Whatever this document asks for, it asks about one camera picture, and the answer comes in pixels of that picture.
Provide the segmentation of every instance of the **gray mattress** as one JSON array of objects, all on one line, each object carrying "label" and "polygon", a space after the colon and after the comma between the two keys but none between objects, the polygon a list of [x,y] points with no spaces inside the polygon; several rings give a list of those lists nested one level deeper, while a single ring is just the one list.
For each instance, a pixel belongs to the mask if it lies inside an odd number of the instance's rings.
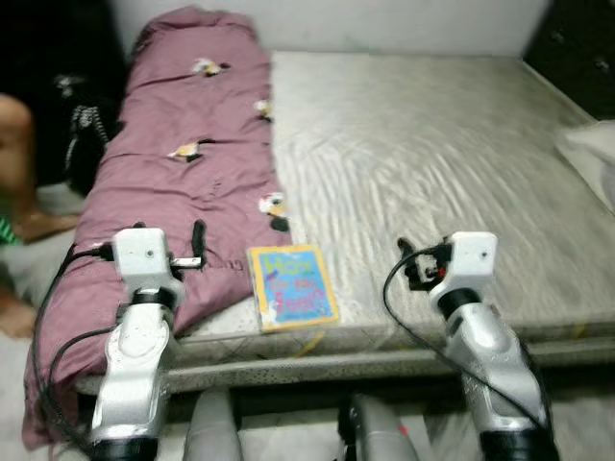
[{"label": "gray mattress", "polygon": [[[615,358],[615,220],[554,150],[588,118],[511,59],[275,53],[274,153],[295,243],[318,245],[338,325],[262,335],[252,300],[182,340],[174,390],[440,373],[381,305],[399,257],[454,231],[500,237],[488,297],[543,363]],[[443,325],[399,278],[393,305]],[[82,380],[92,392],[96,379]]]}]

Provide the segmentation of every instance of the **person's foot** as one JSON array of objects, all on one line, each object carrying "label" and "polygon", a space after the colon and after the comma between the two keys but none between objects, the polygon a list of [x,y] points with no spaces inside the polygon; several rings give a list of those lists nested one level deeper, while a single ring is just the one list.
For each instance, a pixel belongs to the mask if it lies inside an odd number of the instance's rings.
[{"label": "person's foot", "polygon": [[0,331],[10,338],[31,338],[36,319],[34,310],[17,298],[0,306]]},{"label": "person's foot", "polygon": [[79,216],[55,216],[39,211],[12,223],[12,231],[24,243],[32,243],[77,226]]}]

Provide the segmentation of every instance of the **book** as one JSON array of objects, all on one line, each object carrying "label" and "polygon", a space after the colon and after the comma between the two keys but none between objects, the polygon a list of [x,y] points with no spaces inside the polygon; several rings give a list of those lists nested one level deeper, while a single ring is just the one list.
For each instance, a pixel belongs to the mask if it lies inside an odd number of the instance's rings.
[{"label": "book", "polygon": [[339,312],[320,251],[312,245],[248,250],[263,331],[335,322]]}]

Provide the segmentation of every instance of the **white wall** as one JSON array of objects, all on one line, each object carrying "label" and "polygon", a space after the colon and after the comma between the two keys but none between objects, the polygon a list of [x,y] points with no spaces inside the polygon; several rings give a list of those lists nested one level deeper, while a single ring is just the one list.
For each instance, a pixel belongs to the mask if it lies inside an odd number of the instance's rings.
[{"label": "white wall", "polygon": [[275,50],[518,56],[550,0],[111,0],[124,46],[184,5],[253,17]]}]

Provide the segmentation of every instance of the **purple blanket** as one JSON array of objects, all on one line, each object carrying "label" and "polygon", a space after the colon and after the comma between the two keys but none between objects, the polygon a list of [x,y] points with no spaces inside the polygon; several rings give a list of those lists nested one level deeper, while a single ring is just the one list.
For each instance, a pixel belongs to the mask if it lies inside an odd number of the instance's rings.
[{"label": "purple blanket", "polygon": [[[75,239],[82,250],[142,221],[164,229],[174,255],[189,255],[193,223],[202,219],[208,265],[185,274],[178,333],[251,295],[248,248],[290,241],[258,207],[259,199],[279,190],[266,109],[257,104],[269,98],[269,71],[268,54],[240,15],[186,8],[158,17],[139,38],[122,110],[126,125],[103,158]],[[112,263],[73,264],[45,316],[45,374],[60,345],[112,326],[124,302]],[[61,404],[73,418],[72,384],[80,375],[103,371],[106,339],[78,343],[57,370]],[[22,436],[34,449],[58,434],[43,420],[31,362],[25,385]]]}]

